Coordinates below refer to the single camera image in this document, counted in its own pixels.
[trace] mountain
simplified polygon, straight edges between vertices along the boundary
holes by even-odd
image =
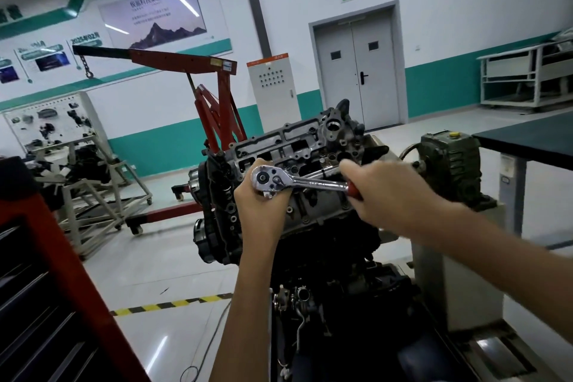
[[[154,47],[155,45],[171,43],[172,41],[189,38],[190,36],[200,35],[205,32],[207,31],[200,27],[195,28],[192,32],[181,27],[174,32],[170,29],[162,29],[161,26],[154,23],[147,36],[141,41],[137,41],[130,45],[130,48],[145,50],[146,48]]]

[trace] ratchet handle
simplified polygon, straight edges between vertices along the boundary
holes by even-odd
[[[348,182],[348,188],[346,189],[346,194],[352,198],[359,200],[359,201],[364,200],[364,198],[362,198],[362,195],[361,195],[360,191],[358,190],[358,188],[356,186],[354,186],[354,183],[351,181]]]

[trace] yellow and black warning tape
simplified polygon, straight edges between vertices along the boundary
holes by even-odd
[[[178,306],[186,306],[192,304],[193,302],[199,302],[200,304],[204,304],[205,302],[223,301],[225,299],[231,299],[232,297],[233,293],[214,294],[212,296],[203,296],[202,298],[182,299],[180,301],[163,302],[162,304],[134,306],[133,308],[121,308],[119,310],[110,311],[110,313],[112,316],[117,317],[119,315],[144,313],[146,311],[157,311],[157,310],[164,310],[167,308],[176,308]]]

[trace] black wire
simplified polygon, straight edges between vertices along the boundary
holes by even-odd
[[[205,350],[205,354],[203,355],[203,359],[201,360],[201,364],[199,365],[199,368],[197,368],[197,365],[190,365],[189,367],[187,367],[181,373],[181,376],[179,377],[179,382],[183,382],[183,375],[185,374],[185,372],[187,370],[189,370],[191,368],[194,368],[197,371],[197,374],[191,380],[191,382],[197,381],[197,378],[199,377],[199,373],[201,372],[201,369],[203,368],[203,364],[205,363],[205,358],[207,357],[207,354],[209,353],[209,348],[211,347],[213,340],[215,340],[215,335],[217,335],[217,331],[219,330],[219,326],[221,325],[221,322],[223,321],[223,316],[225,315],[225,313],[229,309],[229,306],[231,306],[231,301],[229,301],[229,303],[227,304],[227,306],[225,307],[225,309],[221,313],[221,316],[219,317],[219,321],[217,322],[217,327],[215,328],[215,332],[213,333],[213,336],[211,337],[211,340],[209,341],[209,344],[207,345],[207,350]]]

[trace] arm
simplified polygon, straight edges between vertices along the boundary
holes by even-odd
[[[251,169],[266,163],[257,159]],[[262,382],[269,378],[270,272],[283,232],[290,190],[265,199],[255,193],[249,171],[234,194],[241,219],[243,253],[209,381]]]
[[[350,198],[366,222],[469,267],[573,343],[573,262],[506,233],[462,204],[436,195],[409,164],[343,161],[361,191]]]

